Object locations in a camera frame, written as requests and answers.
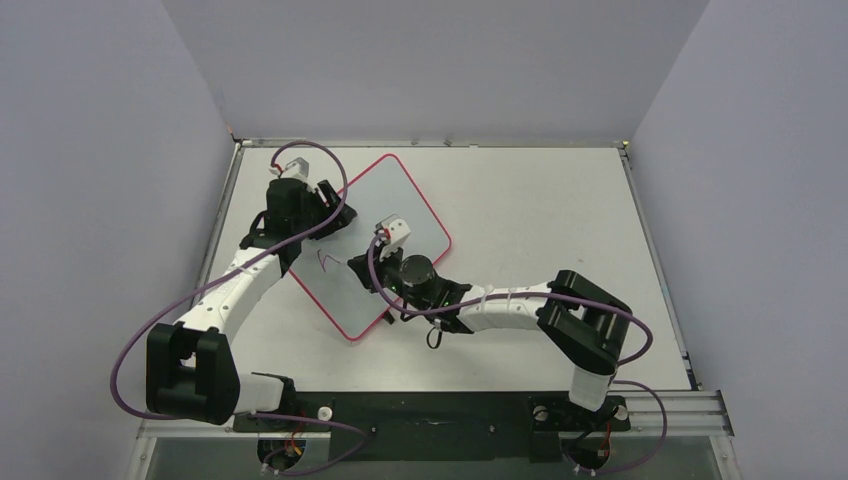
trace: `robotic arm link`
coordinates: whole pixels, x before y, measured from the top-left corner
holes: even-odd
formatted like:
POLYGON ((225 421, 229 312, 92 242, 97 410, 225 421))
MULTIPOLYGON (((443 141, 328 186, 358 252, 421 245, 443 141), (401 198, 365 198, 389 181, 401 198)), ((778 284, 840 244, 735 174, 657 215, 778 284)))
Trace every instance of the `robotic arm link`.
MULTIPOLYGON (((407 315, 402 319, 424 316, 440 332, 541 330, 575 365, 569 400, 593 412, 601 408, 618 365, 623 363, 619 356, 628 325, 635 320, 624 302, 571 270, 561 270, 554 280, 528 287, 460 284, 440 277, 422 255, 404 258, 402 245, 409 234, 408 224, 397 216, 376 226, 368 252, 348 262, 363 287, 380 293, 407 315), (398 306, 383 288, 417 310, 398 306)), ((648 339, 646 347, 650 346, 650 334, 648 339)))
POLYGON ((287 377, 239 372, 230 342, 262 295, 280 280, 300 255, 300 242, 272 255, 251 259, 286 239, 321 239, 346 227, 356 211, 342 205, 329 182, 313 186, 309 164, 298 158, 279 172, 266 193, 267 210, 253 221, 226 276, 173 325, 155 325, 147 337, 147 408, 152 412, 223 424, 236 413, 291 411, 294 382, 287 377), (332 217, 341 206, 340 213, 332 217), (194 366, 186 364, 194 358, 194 366))

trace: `light purple wall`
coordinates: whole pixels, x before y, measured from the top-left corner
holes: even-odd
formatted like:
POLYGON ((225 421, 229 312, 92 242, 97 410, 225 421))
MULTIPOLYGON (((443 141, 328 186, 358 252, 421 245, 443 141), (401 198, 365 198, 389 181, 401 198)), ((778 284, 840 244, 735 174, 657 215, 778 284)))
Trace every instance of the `light purple wall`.
POLYGON ((707 0, 164 0, 237 137, 621 140, 707 0))
POLYGON ((158 0, 0 2, 3 478, 124 475, 109 370, 196 280, 232 147, 158 0))
POLYGON ((712 0, 633 139, 746 478, 845 478, 848 3, 712 0))

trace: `red wire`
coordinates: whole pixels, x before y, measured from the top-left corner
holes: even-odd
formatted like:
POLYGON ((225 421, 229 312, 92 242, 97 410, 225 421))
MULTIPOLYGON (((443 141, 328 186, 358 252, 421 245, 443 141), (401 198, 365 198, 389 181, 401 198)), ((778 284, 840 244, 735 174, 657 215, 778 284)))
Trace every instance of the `red wire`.
POLYGON ((607 436, 606 436, 606 438, 604 438, 604 441, 601 443, 601 446, 598 447, 598 450, 603 450, 604 445, 609 443, 609 437, 610 437, 611 433, 612 433, 612 422, 607 422, 607 436))
MULTIPOLYGON (((306 412, 301 411, 300 416, 305 417, 306 412)), ((292 450, 294 450, 294 436, 297 435, 298 432, 300 432, 303 429, 303 427, 305 427, 305 426, 306 426, 306 424, 303 423, 303 422, 298 423, 297 426, 294 428, 294 431, 292 432, 292 436, 289 437, 288 441, 286 442, 286 445, 291 445, 292 450)))

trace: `white tabletop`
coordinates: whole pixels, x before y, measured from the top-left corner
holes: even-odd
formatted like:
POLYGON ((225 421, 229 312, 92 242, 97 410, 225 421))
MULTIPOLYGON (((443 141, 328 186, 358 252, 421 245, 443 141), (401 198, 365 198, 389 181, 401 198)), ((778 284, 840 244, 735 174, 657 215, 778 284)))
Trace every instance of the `white tabletop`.
MULTIPOLYGON (((274 149, 244 153, 213 277, 232 259, 263 210, 274 149)), ((627 303, 651 328, 654 345, 618 378, 655 389, 690 389, 657 273, 618 152, 613 148, 338 148, 348 178, 395 153, 427 197, 453 246, 439 274, 461 283, 526 286, 575 270, 627 303)), ((335 164, 315 149, 294 149, 310 178, 337 188, 335 164)), ((290 277, 273 286, 233 340, 241 371, 294 378, 301 391, 567 390, 573 366, 541 332, 445 335, 425 344, 423 319, 380 322, 351 343, 290 277)), ((628 331, 622 356, 644 335, 628 331)))

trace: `black bracket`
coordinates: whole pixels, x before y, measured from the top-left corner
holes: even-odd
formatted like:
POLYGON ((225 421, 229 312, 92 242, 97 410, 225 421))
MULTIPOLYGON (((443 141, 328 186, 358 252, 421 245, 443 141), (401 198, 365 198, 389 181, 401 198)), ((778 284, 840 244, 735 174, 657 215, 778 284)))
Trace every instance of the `black bracket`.
POLYGON ((240 384, 227 337, 159 323, 147 335, 147 408, 221 425, 238 403, 240 384), (195 367, 184 360, 196 358, 195 367))
MULTIPOLYGON (((631 313, 630 307, 610 295, 586 277, 571 270, 561 270, 556 280, 548 283, 553 293, 592 300, 631 313)), ((630 324, 620 315, 597 308, 586 308, 577 317, 580 305, 549 299, 536 311, 537 324, 575 365, 597 375, 613 375, 630 324)))
POLYGON ((564 444, 560 432, 586 432, 605 428, 607 421, 614 432, 630 430, 629 417, 618 420, 613 415, 619 406, 626 407, 624 397, 608 396, 597 412, 590 412, 568 401, 568 394, 533 396, 527 402, 532 415, 530 427, 531 462, 561 462, 564 444))
MULTIPOLYGON (((403 258, 403 249, 398 248, 385 259, 379 260, 384 245, 378 245, 374 252, 374 271, 377 279, 384 288, 388 288, 403 299, 405 304, 412 305, 417 310, 428 310, 435 307, 452 305, 462 300, 463 295, 471 290, 471 285, 456 283, 442 278, 433 267, 433 263, 423 255, 411 255, 403 258)), ((371 281, 368 266, 368 255, 362 254, 347 262, 362 286, 371 293, 376 293, 376 285, 371 281)), ((430 323, 436 318, 440 320, 439 329, 447 333, 473 333, 457 319, 458 311, 444 312, 435 317, 425 317, 430 323)), ((401 321, 412 317, 401 316, 401 321)))
MULTIPOLYGON (((250 231, 239 243, 239 248, 270 248, 281 241, 302 233, 330 218, 338 208, 341 198, 330 182, 318 182, 318 193, 294 178, 278 178, 268 184, 265 192, 267 209, 260 212, 250 225, 250 231)), ((309 236, 320 240, 350 225, 356 218, 356 210, 345 204, 341 213, 332 222, 309 236)), ((301 252, 300 242, 293 242, 277 251, 282 271, 288 271, 301 252)))

